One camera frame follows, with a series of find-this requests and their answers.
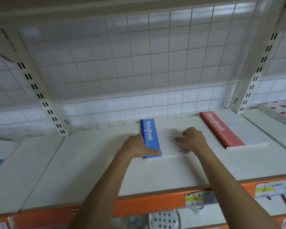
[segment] red stripe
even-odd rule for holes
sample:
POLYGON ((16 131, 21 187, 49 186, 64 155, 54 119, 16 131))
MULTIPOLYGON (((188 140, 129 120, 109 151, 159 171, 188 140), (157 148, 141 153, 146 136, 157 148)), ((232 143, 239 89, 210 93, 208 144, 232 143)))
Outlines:
POLYGON ((225 148, 245 145, 214 112, 200 112, 199 114, 225 148))

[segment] red and white notebook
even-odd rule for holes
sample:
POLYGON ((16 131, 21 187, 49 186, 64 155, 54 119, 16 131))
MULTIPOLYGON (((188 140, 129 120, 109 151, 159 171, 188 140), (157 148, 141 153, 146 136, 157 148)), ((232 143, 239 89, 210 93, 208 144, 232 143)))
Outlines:
POLYGON ((200 116, 225 148, 270 142, 265 133, 231 110, 200 112, 200 116))

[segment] person's left arm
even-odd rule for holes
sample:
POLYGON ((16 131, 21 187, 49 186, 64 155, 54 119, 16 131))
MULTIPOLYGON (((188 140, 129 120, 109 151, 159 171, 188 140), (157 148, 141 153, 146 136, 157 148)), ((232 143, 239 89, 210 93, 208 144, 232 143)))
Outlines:
POLYGON ((158 150, 149 149, 140 134, 125 140, 109 167, 88 194, 67 229, 110 228, 114 205, 118 197, 126 170, 135 157, 159 155, 158 150))

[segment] grid back panel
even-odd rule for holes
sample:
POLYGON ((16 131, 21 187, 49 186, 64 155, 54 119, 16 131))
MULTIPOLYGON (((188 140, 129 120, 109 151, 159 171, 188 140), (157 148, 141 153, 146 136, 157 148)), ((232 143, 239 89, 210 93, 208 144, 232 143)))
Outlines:
MULTIPOLYGON (((265 0, 88 18, 18 32, 75 130, 229 108, 247 50, 271 5, 265 0)), ((11 73, 7 83, 17 78, 13 71, 19 71, 10 66, 0 68, 11 73)), ((25 92, 28 85, 22 81, 23 86, 12 90, 25 92)), ((8 95, 10 90, 1 91, 8 95)), ((36 100, 24 102, 13 109, 13 102, 0 101, 0 116, 8 116, 0 118, 0 135, 53 128, 36 100), (37 111, 41 117, 16 122, 14 111, 24 116, 37 111), (25 130, 18 130, 19 123, 26 124, 25 130)))
POLYGON ((252 105, 266 101, 286 100, 286 31, 266 61, 265 72, 260 77, 252 105))

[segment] person's right hand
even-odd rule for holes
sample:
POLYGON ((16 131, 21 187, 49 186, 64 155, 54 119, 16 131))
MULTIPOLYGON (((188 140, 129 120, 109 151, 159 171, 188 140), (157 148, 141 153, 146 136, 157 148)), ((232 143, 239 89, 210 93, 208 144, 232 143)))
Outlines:
POLYGON ((193 151, 196 155, 202 150, 210 148, 206 142, 202 132, 189 127, 182 132, 183 136, 175 137, 175 141, 178 142, 183 148, 193 151))

